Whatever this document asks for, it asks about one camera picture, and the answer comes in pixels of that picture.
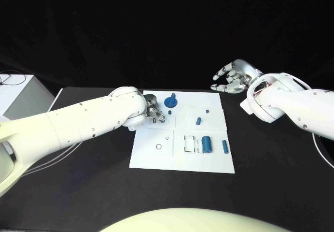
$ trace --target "black backdrop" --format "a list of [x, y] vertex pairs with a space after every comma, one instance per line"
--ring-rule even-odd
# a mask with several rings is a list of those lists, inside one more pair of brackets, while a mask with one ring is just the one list
[[236, 58], [334, 89], [321, 1], [5, 1], [0, 65], [63, 86], [207, 89]]

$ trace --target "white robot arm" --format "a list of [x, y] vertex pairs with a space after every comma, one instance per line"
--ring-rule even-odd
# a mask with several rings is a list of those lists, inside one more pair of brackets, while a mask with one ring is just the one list
[[146, 117], [165, 120], [155, 96], [121, 87], [105, 97], [0, 123], [0, 142], [10, 144], [15, 157], [13, 161], [0, 144], [0, 196], [41, 157], [119, 126], [136, 130]]
[[210, 88], [227, 93], [247, 89], [240, 106], [249, 114], [253, 113], [264, 122], [273, 122], [286, 114], [300, 129], [334, 140], [334, 92], [311, 89], [286, 73], [263, 74], [240, 59], [221, 68], [213, 80], [227, 71], [228, 84], [211, 85]]

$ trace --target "black tabletop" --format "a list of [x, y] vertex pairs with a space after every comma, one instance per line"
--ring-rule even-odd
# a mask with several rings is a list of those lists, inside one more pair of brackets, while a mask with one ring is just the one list
[[[53, 109], [110, 91], [67, 87]], [[193, 207], [241, 214], [292, 231], [334, 231], [334, 170], [311, 133], [286, 116], [264, 123], [247, 115], [243, 98], [220, 94], [236, 174], [131, 169], [135, 132], [121, 127], [18, 180], [0, 198], [0, 228], [95, 232], [145, 211]]]

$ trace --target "white paper sheet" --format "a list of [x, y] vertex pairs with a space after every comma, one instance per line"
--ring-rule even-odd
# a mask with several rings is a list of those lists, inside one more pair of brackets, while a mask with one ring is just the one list
[[[172, 93], [177, 106], [167, 108], [164, 100]], [[144, 121], [144, 127], [135, 131], [129, 167], [234, 173], [218, 93], [144, 91], [144, 94], [155, 95], [159, 110], [168, 117], [168, 123], [159, 121], [152, 123], [149, 118]], [[198, 126], [195, 125], [197, 117], [201, 118]], [[168, 136], [172, 139], [165, 140], [167, 134], [172, 134]], [[194, 152], [184, 151], [184, 136], [194, 136]], [[203, 136], [210, 136], [211, 153], [208, 154], [198, 153], [201, 143], [197, 140], [201, 140]], [[223, 152], [223, 140], [227, 142], [227, 154]]]

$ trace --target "blue gear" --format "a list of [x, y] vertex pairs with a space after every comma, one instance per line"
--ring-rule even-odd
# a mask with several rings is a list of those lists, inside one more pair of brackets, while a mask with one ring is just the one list
[[168, 98], [165, 98], [165, 106], [168, 108], [175, 107], [177, 105], [177, 100], [175, 100], [175, 94], [172, 93], [171, 96]]

